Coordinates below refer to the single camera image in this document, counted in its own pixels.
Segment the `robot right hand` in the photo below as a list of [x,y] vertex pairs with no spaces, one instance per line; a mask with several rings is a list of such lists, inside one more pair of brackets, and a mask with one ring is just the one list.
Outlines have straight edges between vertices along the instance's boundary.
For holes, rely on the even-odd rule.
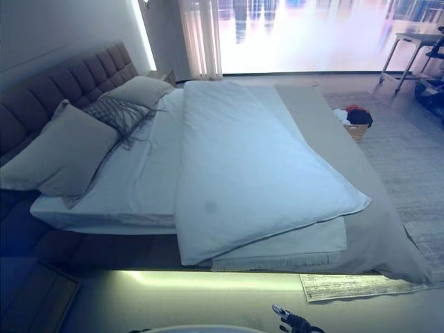
[[279,326],[281,332],[290,333],[312,333],[325,331],[315,325],[310,324],[305,318],[295,315],[279,305],[272,305],[272,310],[280,317],[283,325]]

